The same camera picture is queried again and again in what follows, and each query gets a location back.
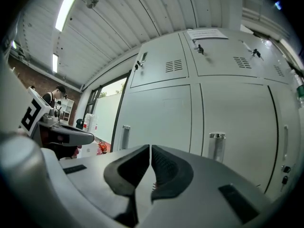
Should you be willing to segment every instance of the metal locker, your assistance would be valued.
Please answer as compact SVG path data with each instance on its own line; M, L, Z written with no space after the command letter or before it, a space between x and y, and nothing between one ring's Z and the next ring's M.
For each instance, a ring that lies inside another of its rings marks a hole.
M276 200L282 192L288 190L295 175L300 152L301 126L297 99L289 86L278 83L270 85L270 90L276 105L279 143L276 167L266 195ZM289 181L282 187L284 176Z
M291 84L290 67L283 57L282 53L272 44L271 41L258 38L248 33L234 31L225 31L227 36L235 36L245 42L251 49L257 49L261 54L261 58L255 57L255 63L261 65L260 75L262 78L271 79L278 82Z
M131 88L164 80L188 77L184 50L178 33L142 45Z
M260 77L259 68L251 62L251 53L234 37L197 40L204 49L198 53L187 32L184 32L192 52L198 76L237 75Z
M158 88L125 95L117 130L115 150L158 144L189 152L190 86Z
M204 157L265 191L276 158L276 114L267 86L202 83Z

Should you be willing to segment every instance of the brick wall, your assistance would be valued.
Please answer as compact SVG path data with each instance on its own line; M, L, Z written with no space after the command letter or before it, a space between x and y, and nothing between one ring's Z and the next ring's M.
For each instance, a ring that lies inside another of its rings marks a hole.
M18 61L13 57L9 57L9 66L11 68L15 67L15 72L19 74L18 78L23 83L23 85L28 88L30 86L35 86L36 91L43 96L47 92L52 92L56 89L57 86L61 85L60 83L54 81L51 78L48 78L41 73L31 69L29 66ZM76 109L81 94L67 86L66 88L67 97L74 101L69 125L73 125Z

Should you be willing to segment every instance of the man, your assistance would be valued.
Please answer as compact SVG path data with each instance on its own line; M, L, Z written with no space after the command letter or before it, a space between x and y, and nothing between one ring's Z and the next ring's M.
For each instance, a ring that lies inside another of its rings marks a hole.
M66 89L63 86L57 86L56 90L53 92L47 92L42 98L46 101L46 103L54 108L55 99L67 98Z

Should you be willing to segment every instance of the ceiling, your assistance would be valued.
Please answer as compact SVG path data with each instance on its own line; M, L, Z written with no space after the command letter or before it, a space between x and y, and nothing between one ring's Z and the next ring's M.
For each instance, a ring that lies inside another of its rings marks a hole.
M20 16L15 41L29 66L78 90L153 38L199 27L239 29L243 10L243 0L99 0L93 9L76 0L59 33L55 23L62 1L32 0ZM57 74L53 53L59 56Z

